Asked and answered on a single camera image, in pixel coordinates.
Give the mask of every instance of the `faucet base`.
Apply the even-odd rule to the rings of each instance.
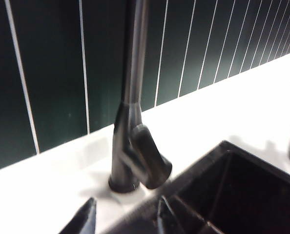
[[[139,180],[136,180],[133,184],[128,185],[128,186],[118,185],[112,181],[111,176],[109,177],[108,184],[112,191],[116,193],[121,193],[121,194],[135,191],[140,186]]]

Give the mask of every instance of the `white countertop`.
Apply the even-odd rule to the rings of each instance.
[[[290,174],[290,54],[143,113],[172,180],[222,140]],[[113,125],[0,170],[0,234],[57,234],[97,199],[96,233],[153,195],[108,188]]]

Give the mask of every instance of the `sink basin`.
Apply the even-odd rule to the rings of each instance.
[[[290,175],[223,141],[108,233],[290,234]]]

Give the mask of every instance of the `backsplash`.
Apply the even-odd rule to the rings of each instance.
[[[0,1],[0,168],[112,124],[125,0]],[[290,53],[290,0],[151,0],[142,110]]]

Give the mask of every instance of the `faucet handle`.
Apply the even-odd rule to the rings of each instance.
[[[168,179],[172,170],[171,162],[159,153],[145,125],[134,127],[129,140],[146,171],[146,177],[141,182],[149,189],[158,188]]]

